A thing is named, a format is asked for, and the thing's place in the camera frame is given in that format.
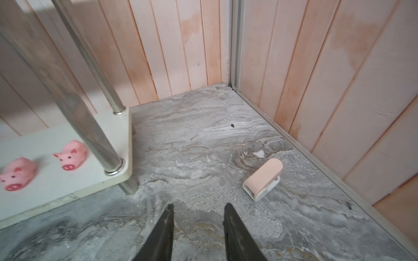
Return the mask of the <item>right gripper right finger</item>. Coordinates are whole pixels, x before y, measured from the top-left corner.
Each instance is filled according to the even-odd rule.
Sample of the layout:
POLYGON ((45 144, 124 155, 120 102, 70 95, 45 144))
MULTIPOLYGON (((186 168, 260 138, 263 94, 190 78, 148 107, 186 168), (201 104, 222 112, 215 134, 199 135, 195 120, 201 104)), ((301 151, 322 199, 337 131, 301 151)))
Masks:
POLYGON ((224 207, 224 237, 228 261, 266 261, 231 203, 224 207))

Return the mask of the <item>pink pig toy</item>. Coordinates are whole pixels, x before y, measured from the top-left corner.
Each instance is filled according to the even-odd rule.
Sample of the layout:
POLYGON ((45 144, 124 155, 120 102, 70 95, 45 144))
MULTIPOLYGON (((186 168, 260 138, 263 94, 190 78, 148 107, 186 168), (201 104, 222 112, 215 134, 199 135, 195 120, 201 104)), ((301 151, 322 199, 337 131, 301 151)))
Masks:
POLYGON ((1 174, 1 184, 6 191, 23 189, 36 175, 36 164, 24 157, 12 161, 1 174))
POLYGON ((61 153, 54 153, 65 171, 78 169, 87 158, 87 147, 78 140, 67 143, 61 153))

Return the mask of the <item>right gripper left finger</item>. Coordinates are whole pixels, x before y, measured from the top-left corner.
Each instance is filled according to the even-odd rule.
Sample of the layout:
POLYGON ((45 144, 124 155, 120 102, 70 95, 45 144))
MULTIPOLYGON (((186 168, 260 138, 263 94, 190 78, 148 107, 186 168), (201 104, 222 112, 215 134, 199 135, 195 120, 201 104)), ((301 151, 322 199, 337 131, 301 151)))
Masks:
POLYGON ((168 204, 133 261, 171 261, 174 241, 174 205, 168 204))

